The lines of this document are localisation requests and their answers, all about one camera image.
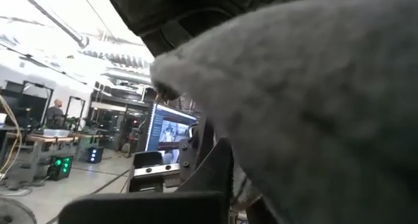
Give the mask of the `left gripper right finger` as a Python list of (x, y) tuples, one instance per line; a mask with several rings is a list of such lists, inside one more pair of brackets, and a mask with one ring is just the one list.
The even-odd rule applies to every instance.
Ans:
[(262, 197), (246, 208), (246, 215), (248, 224), (278, 224)]

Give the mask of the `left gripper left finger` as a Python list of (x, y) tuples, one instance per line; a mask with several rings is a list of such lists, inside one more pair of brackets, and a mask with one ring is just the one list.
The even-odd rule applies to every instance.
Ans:
[(228, 224), (232, 167), (223, 138), (176, 191), (88, 195), (68, 203), (58, 224)]

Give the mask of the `grey baseball cap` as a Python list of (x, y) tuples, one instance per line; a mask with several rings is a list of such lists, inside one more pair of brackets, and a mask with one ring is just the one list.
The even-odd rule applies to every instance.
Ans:
[(109, 0), (279, 224), (418, 224), (418, 0)]

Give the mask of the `computer monitor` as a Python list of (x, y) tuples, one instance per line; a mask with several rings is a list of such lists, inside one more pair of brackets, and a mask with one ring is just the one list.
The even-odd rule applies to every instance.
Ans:
[(178, 163), (180, 142), (191, 138), (191, 128), (197, 122), (196, 116), (153, 103), (144, 150), (158, 151), (165, 165)]

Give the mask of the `black box blue lights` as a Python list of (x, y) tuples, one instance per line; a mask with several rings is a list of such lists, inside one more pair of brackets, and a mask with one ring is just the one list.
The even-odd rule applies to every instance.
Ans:
[(103, 152), (104, 152), (104, 148), (102, 147), (91, 147), (88, 149), (88, 159), (87, 162), (88, 163), (100, 163), (103, 157)]

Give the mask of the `black box green lights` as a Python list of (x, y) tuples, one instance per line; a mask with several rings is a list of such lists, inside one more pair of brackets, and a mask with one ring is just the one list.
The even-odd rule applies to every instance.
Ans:
[(58, 181), (68, 178), (72, 168), (74, 155), (63, 155), (51, 157), (47, 177), (49, 180)]

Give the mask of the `clear plastic tub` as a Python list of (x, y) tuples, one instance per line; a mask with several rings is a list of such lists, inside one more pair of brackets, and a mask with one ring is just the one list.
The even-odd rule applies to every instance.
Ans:
[(43, 129), (43, 136), (45, 137), (68, 137), (70, 131), (64, 129)]

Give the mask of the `wooden workbench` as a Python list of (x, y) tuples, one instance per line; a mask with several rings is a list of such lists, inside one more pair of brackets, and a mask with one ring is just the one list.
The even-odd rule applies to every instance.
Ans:
[(45, 137), (31, 134), (23, 138), (14, 148), (7, 150), (3, 165), (7, 185), (42, 185), (47, 177), (51, 157), (74, 155), (72, 164), (80, 160), (89, 148), (99, 147), (101, 135), (82, 133), (68, 137)]

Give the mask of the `person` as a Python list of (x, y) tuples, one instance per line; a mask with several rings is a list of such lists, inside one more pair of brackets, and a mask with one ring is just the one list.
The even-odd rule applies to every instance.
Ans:
[(50, 129), (60, 129), (63, 125), (65, 115), (62, 111), (63, 103), (59, 99), (54, 100), (54, 105), (51, 106), (46, 113), (46, 127)]

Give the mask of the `grey round fan base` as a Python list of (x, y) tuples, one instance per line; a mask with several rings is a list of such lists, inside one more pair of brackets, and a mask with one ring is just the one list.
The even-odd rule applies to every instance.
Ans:
[(0, 224), (37, 224), (37, 219), (23, 203), (0, 197)]

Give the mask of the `black robot station frame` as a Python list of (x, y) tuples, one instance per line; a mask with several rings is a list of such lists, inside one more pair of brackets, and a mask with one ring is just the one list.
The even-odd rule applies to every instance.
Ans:
[(79, 111), (79, 116), (78, 117), (71, 117), (71, 120), (69, 122), (68, 129), (72, 130), (73, 132), (76, 132), (79, 129), (81, 121), (82, 121), (82, 115), (83, 115), (83, 112), (84, 112), (84, 109), (85, 109), (86, 100), (84, 100), (80, 97), (72, 96), (72, 95), (69, 96), (68, 105), (67, 105), (67, 108), (66, 108), (66, 111), (65, 111), (65, 119), (64, 119), (63, 124), (65, 124), (66, 121), (69, 119), (68, 113), (69, 113), (69, 108), (70, 108), (72, 100), (80, 101), (81, 106), (82, 106), (80, 111)]
[(45, 86), (44, 84), (39, 84), (39, 83), (36, 83), (36, 82), (31, 82), (31, 81), (24, 80), (23, 81), (23, 89), (21, 90), (21, 94), (23, 94), (24, 91), (27, 89), (26, 85), (28, 85), (28, 84), (30, 86), (35, 86), (37, 88), (42, 88), (42, 89), (45, 89), (47, 91), (47, 101), (46, 101), (46, 104), (44, 106), (44, 111), (42, 113), (42, 118), (41, 118), (41, 121), (40, 121), (40, 126), (43, 127), (44, 123), (45, 123), (45, 120), (46, 120), (46, 117), (47, 117), (48, 108), (50, 107), (50, 103), (51, 103), (51, 100), (52, 100), (52, 95), (54, 93), (54, 89), (49, 88), (48, 86)]

